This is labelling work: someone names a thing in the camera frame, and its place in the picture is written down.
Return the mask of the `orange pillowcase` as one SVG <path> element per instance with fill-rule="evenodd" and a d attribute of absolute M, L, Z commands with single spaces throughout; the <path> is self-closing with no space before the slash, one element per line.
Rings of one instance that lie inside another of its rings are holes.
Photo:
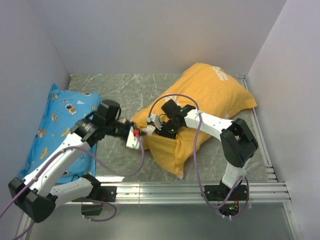
<path fill-rule="evenodd" d="M 147 127 L 150 114 L 168 121 L 169 115 L 161 107 L 169 100 L 180 107 L 194 107 L 186 120 L 191 126 L 181 127 L 173 138 L 147 135 L 143 137 L 143 146 L 157 164 L 180 179 L 184 177 L 186 160 L 211 137 L 206 130 L 215 128 L 221 119 L 230 119 L 257 106 L 254 96 L 222 68 L 195 63 L 157 100 L 136 113 L 132 121 L 140 129 Z"/>

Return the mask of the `white pillow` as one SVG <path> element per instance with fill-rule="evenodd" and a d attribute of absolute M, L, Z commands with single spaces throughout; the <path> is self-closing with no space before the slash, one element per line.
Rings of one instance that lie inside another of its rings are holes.
<path fill-rule="evenodd" d="M 156 127 L 153 126 L 153 125 L 147 125 L 146 128 L 144 129 L 144 132 L 147 134 L 147 135 L 152 135 L 156 130 Z"/>

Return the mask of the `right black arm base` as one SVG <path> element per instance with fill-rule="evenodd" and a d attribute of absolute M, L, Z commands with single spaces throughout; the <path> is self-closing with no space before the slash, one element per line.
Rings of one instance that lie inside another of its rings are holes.
<path fill-rule="evenodd" d="M 230 189 L 223 185 L 205 185 L 204 193 L 209 202 L 218 202 L 220 205 L 228 195 Z M 232 218 L 241 212 L 240 201 L 249 200 L 249 190 L 246 185 L 239 184 L 228 197 L 227 202 L 218 209 L 223 217 Z"/>

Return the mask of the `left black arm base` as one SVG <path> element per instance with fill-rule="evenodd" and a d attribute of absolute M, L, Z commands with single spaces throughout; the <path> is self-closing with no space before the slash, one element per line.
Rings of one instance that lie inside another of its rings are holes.
<path fill-rule="evenodd" d="M 100 186 L 91 196 L 78 198 L 72 203 L 81 204 L 81 213 L 84 216 L 99 216 L 103 211 L 104 202 L 113 204 L 116 201 L 116 186 Z"/>

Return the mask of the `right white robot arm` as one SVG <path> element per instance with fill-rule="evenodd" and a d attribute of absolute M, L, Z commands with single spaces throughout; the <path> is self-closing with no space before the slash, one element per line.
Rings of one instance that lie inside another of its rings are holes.
<path fill-rule="evenodd" d="M 193 155 L 197 153 L 200 132 L 221 142 L 227 165 L 220 183 L 220 194 L 226 200 L 233 199 L 238 194 L 237 186 L 245 174 L 247 162 L 259 147 L 247 123 L 241 118 L 236 120 L 219 118 L 189 104 L 181 107 L 172 99 L 161 109 L 168 117 L 168 121 L 161 121 L 157 114 L 152 114 L 147 118 L 147 122 L 154 124 L 158 135 L 167 138 L 174 138 L 182 127 L 195 129 Z"/>

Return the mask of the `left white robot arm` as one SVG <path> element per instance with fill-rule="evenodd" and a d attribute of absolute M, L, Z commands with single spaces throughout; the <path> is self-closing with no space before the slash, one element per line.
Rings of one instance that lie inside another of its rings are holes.
<path fill-rule="evenodd" d="M 65 140 L 39 167 L 23 179 L 15 177 L 9 182 L 10 203 L 35 223 L 43 222 L 56 208 L 70 201 L 83 199 L 104 204 L 101 182 L 91 174 L 65 184 L 57 184 L 57 181 L 82 154 L 94 158 L 90 149 L 105 136 L 121 138 L 128 148 L 143 148 L 135 124 L 120 121 L 120 115 L 119 103 L 103 100 L 97 110 L 76 122 Z"/>

